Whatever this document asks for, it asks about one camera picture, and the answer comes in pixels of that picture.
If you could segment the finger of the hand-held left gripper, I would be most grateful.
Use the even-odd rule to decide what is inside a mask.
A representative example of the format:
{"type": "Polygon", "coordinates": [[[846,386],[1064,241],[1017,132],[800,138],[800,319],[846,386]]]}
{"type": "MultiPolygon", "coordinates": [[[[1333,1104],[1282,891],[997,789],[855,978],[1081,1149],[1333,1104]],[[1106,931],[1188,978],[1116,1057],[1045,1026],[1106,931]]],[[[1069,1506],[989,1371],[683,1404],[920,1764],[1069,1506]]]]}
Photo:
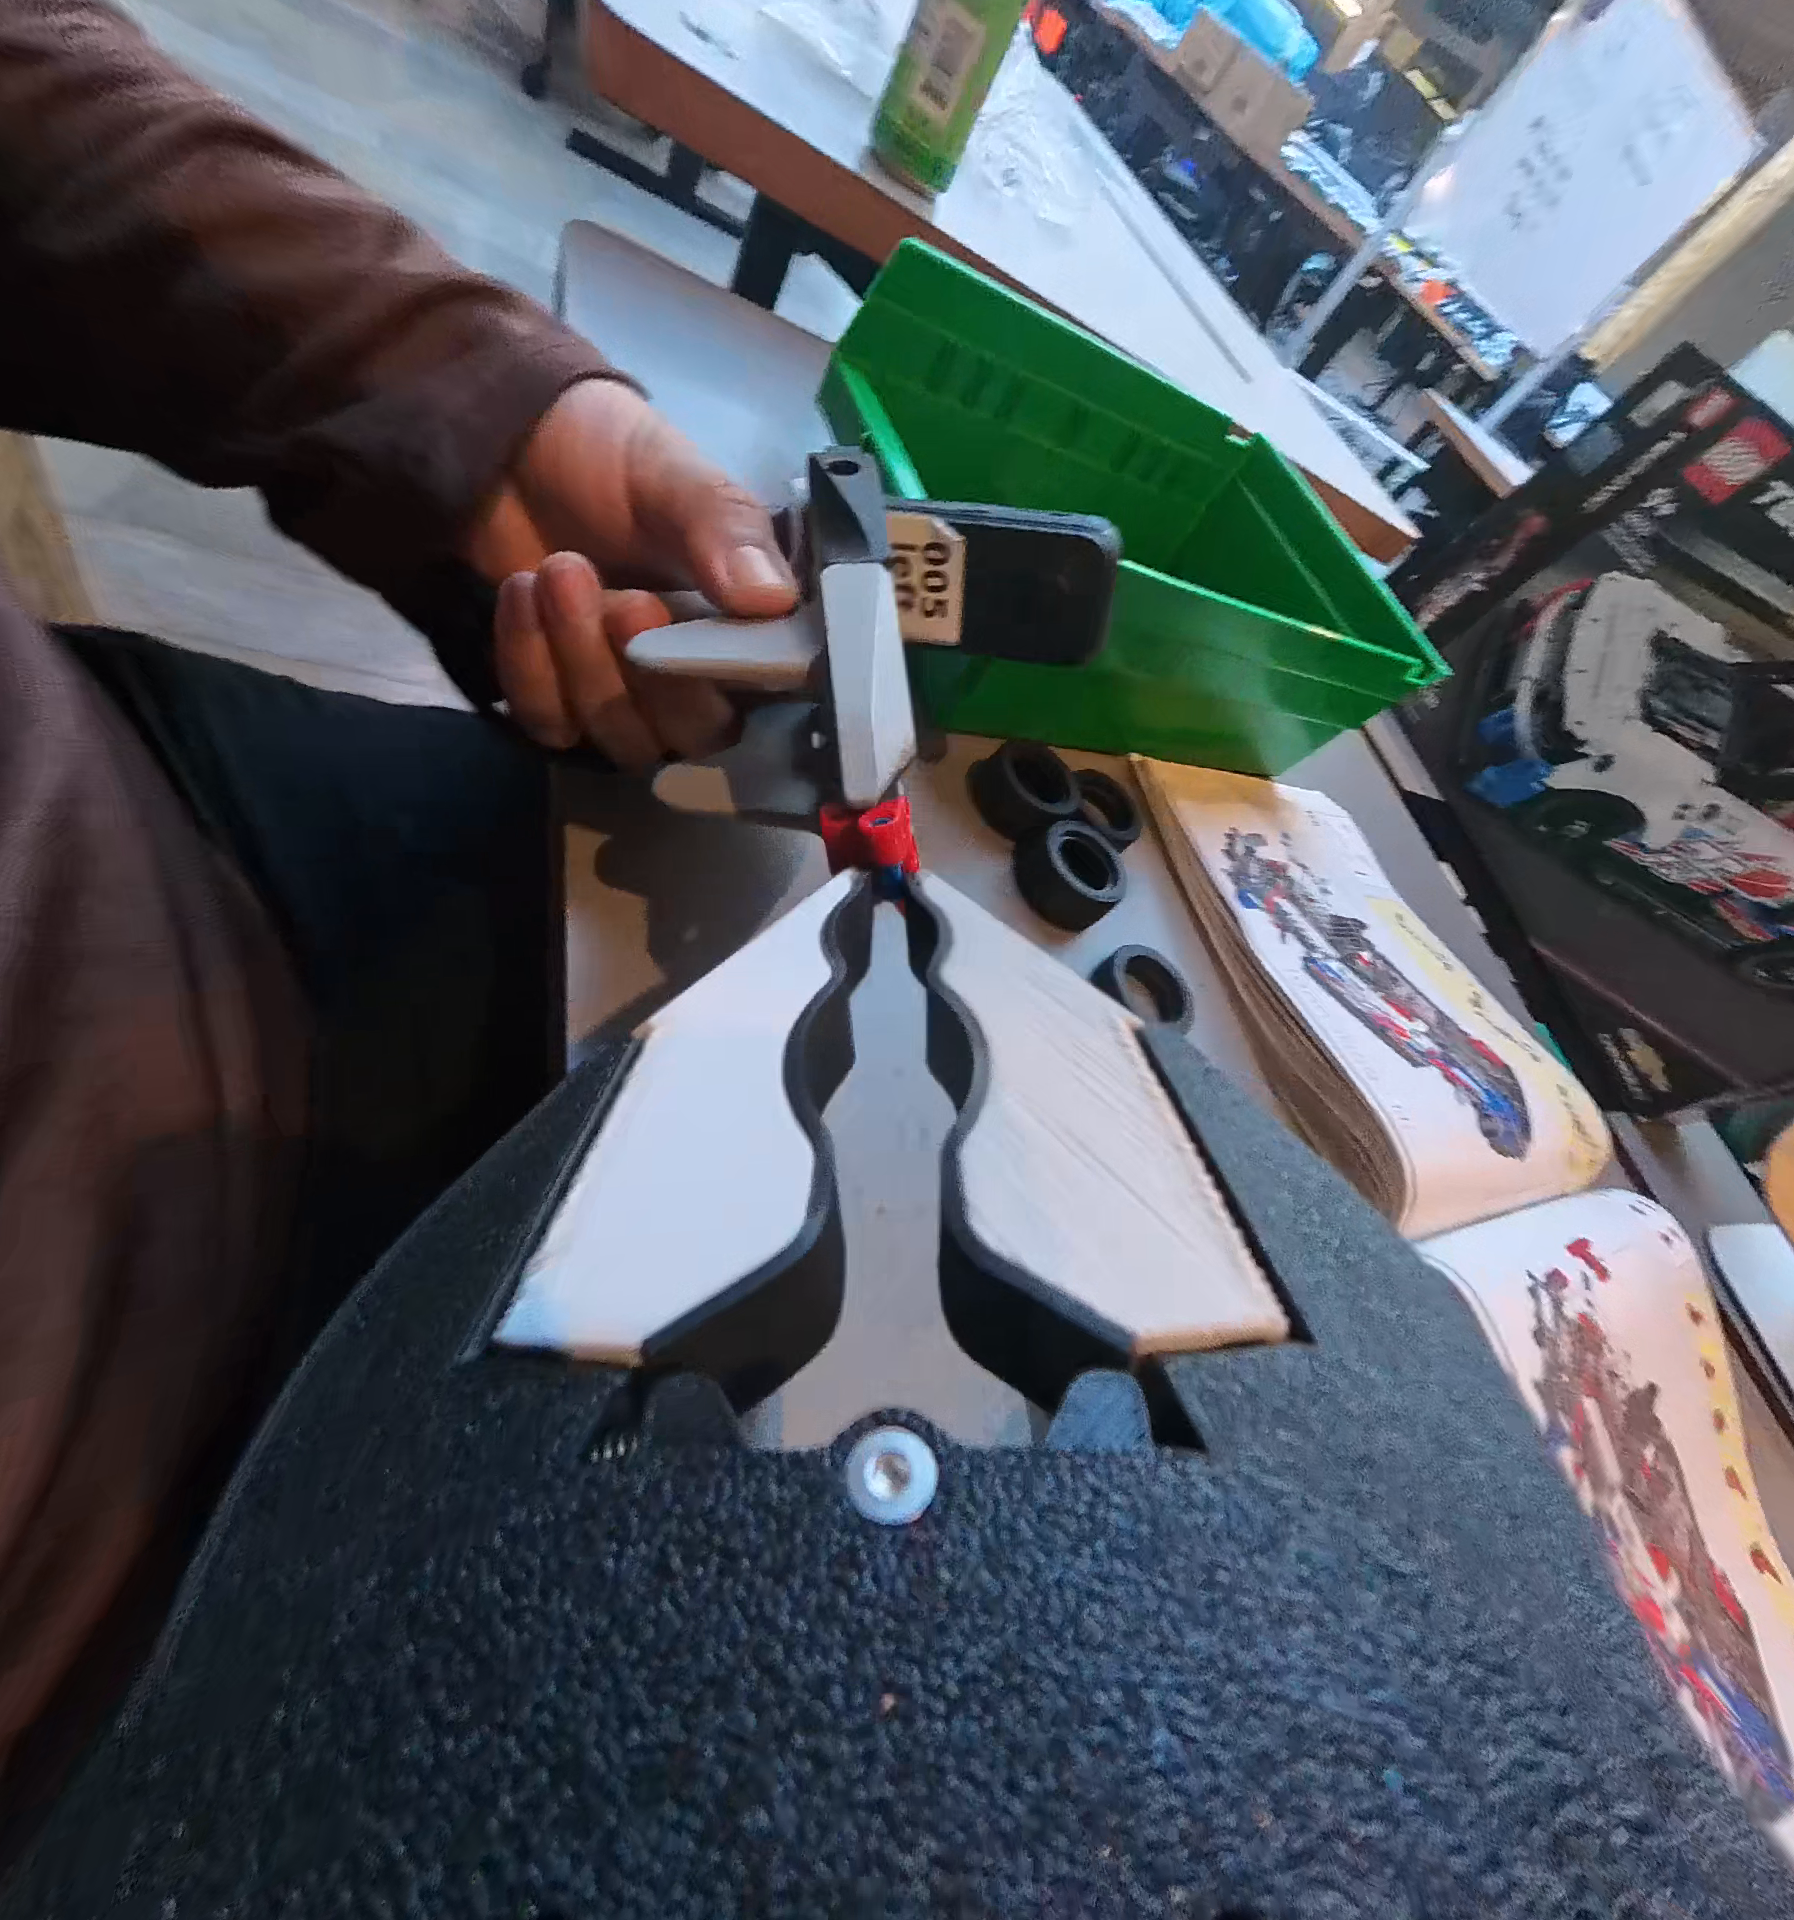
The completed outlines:
{"type": "Polygon", "coordinates": [[[842,805],[881,805],[916,759],[916,725],[884,564],[834,564],[818,576],[842,805]]]}

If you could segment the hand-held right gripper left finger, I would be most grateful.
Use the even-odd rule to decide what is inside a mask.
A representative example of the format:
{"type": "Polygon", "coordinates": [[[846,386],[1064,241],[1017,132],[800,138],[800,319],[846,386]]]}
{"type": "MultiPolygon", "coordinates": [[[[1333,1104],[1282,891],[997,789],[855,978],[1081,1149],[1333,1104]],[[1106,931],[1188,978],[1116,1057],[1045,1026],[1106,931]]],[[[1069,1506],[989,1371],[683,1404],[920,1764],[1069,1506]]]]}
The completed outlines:
{"type": "Polygon", "coordinates": [[[638,1029],[498,1346],[713,1380],[747,1412],[827,1344],[844,1228],[826,1107],[855,1066],[870,878],[829,879],[638,1029]]]}

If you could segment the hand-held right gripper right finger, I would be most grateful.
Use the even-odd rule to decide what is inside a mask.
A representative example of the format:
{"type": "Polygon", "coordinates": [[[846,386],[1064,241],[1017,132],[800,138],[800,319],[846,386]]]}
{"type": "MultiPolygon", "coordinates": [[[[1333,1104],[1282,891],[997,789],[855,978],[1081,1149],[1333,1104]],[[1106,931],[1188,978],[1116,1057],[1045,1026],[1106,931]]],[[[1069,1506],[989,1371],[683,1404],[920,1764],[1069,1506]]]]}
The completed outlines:
{"type": "Polygon", "coordinates": [[[1110,1371],[1285,1344],[1291,1313],[1155,1066],[1155,1029],[942,878],[909,885],[927,1066],[952,1104],[939,1297],[1054,1412],[1110,1371]]]}

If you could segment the grey desk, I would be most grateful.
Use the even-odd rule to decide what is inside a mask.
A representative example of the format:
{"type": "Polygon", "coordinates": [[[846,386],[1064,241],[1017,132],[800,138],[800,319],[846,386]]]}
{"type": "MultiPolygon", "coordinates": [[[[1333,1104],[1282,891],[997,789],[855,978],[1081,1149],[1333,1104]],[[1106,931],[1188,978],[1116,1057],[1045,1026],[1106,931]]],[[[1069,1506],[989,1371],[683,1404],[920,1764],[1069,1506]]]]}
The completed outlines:
{"type": "MultiPolygon", "coordinates": [[[[1199,1049],[1273,1110],[1250,1032],[1202,944],[1171,867],[1148,827],[1127,862],[1129,898],[1078,937],[1044,925],[1018,898],[1009,853],[968,805],[966,765],[982,740],[947,740],[920,760],[907,789],[924,862],[1007,925],[1090,973],[1116,946],[1164,952],[1192,985],[1199,1049]]],[[[1524,1026],[1532,1015],[1504,959],[1409,816],[1394,769],[1399,727],[1378,748],[1348,735],[1301,762],[1293,779],[1338,800],[1360,822],[1406,902],[1524,1026]]],[[[579,767],[555,783],[563,830],[563,991],[560,1040],[571,1059],[597,1035],[638,1026],[670,997],[823,882],[814,838],[666,811],[644,788],[579,767]]],[[[781,1392],[742,1417],[767,1448],[814,1448],[878,1406],[904,1406],[966,1444],[1021,1444],[1022,1397],[986,1375],[942,1323],[935,1252],[942,1143],[952,1107],[924,1059],[924,987],[900,927],[873,929],[872,973],[852,997],[855,1066],[826,1118],[836,1138],[850,1282],[823,1352],[781,1392]]],[[[1725,1332],[1749,1462],[1777,1549],[1794,1574],[1794,1416],[1759,1375],[1738,1329],[1725,1332]]]]}

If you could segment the person's left hand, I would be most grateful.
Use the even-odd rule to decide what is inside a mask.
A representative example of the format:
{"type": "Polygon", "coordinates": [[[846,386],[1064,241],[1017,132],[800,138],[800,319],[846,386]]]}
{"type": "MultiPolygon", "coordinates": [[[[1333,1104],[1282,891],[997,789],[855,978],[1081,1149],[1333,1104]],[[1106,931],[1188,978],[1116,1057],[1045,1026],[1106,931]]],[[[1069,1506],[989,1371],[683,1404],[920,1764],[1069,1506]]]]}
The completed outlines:
{"type": "Polygon", "coordinates": [[[631,662],[631,643],[670,624],[668,594],[733,618],[799,605],[765,509],[607,380],[571,386],[539,421],[466,556],[499,594],[493,661],[511,723],[629,773],[697,760],[733,727],[717,685],[631,662]]]}

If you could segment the green plastic bin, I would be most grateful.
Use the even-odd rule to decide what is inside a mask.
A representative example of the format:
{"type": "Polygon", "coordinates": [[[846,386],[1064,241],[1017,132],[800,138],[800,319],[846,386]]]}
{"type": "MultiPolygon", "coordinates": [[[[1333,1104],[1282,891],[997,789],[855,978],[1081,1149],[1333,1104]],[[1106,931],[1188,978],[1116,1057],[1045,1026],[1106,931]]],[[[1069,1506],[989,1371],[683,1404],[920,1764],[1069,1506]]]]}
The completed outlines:
{"type": "Polygon", "coordinates": [[[1271,440],[922,239],[870,282],[818,404],[898,496],[1123,537],[1090,662],[912,655],[944,731],[1274,777],[1452,676],[1271,440]]]}

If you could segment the white table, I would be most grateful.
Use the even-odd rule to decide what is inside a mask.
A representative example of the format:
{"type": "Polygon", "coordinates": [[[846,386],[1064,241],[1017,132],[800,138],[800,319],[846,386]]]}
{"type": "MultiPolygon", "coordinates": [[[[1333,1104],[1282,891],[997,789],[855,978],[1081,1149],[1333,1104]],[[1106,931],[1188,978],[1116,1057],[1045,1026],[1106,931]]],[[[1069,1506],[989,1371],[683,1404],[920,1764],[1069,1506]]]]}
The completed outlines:
{"type": "Polygon", "coordinates": [[[1310,388],[1141,191],[1042,67],[1007,89],[1030,127],[1064,143],[1078,209],[1040,214],[975,153],[939,197],[872,158],[872,99],[753,5],[713,13],[712,37],[670,2],[589,5],[589,80],[615,109],[761,191],[850,256],[881,266],[922,239],[1095,333],[1127,358],[1273,442],[1355,545],[1396,564],[1417,541],[1398,503],[1326,423],[1310,388]]]}

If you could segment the open instruction booklet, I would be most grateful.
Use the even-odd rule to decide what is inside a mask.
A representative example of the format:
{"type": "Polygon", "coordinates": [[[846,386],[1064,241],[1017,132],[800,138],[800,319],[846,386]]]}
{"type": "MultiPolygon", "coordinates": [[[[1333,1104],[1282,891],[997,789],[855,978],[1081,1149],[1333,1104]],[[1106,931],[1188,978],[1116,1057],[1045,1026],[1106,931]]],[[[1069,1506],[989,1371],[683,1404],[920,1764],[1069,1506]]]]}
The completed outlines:
{"type": "Polygon", "coordinates": [[[1794,1853],[1794,1574],[1718,1294],[1607,1187],[1606,1116],[1407,909],[1335,800],[1134,757],[1293,1128],[1466,1297],[1660,1675],[1794,1853]]]}

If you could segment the storage shelving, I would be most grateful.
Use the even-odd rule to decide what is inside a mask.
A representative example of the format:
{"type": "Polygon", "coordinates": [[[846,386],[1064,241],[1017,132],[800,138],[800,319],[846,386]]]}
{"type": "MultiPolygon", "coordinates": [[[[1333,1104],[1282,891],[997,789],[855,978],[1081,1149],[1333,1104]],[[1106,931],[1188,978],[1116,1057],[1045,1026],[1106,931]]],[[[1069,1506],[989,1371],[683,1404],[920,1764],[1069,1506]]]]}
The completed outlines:
{"type": "Polygon", "coordinates": [[[1532,366],[1413,180],[1554,5],[1030,5],[1040,62],[1372,470],[1532,366]]]}

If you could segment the light green box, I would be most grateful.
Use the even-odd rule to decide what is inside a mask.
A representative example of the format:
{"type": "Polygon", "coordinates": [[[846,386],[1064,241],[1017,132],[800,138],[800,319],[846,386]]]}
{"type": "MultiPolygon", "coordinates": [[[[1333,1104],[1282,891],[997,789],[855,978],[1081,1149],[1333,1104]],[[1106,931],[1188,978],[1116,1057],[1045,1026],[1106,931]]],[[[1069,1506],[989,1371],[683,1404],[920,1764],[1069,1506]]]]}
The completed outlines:
{"type": "Polygon", "coordinates": [[[872,117],[872,156],[920,194],[950,188],[1026,13],[920,2],[872,117]]]}

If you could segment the black toy car box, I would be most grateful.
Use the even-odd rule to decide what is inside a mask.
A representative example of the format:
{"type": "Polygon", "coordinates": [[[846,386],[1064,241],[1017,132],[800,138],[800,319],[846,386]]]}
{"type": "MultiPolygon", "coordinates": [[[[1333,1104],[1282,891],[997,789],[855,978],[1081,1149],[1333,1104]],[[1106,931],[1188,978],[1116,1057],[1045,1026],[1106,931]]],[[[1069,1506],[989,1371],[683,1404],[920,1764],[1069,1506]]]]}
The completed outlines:
{"type": "Polygon", "coordinates": [[[1391,577],[1460,873],[1637,1116],[1794,1093],[1794,423],[1677,347],[1391,577]]]}

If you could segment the person's brown shirt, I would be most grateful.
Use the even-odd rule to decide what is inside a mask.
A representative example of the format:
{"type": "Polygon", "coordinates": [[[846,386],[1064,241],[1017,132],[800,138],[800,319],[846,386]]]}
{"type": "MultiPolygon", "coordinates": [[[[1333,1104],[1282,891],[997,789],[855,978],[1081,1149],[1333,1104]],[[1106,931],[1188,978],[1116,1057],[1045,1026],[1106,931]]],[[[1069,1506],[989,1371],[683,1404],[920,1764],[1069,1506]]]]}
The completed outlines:
{"type": "Polygon", "coordinates": [[[0,574],[0,1774],[243,1403],[304,1076],[247,890],[0,574]]]}

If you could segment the whiteboard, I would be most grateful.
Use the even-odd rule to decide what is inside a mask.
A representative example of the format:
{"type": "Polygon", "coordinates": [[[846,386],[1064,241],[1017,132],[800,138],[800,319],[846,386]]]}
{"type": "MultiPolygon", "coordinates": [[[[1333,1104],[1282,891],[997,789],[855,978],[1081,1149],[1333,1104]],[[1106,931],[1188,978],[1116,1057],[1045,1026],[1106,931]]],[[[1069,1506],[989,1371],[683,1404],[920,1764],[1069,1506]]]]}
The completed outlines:
{"type": "Polygon", "coordinates": [[[1591,333],[1760,147],[1689,6],[1576,5],[1438,152],[1399,226],[1546,359],[1591,333]]]}

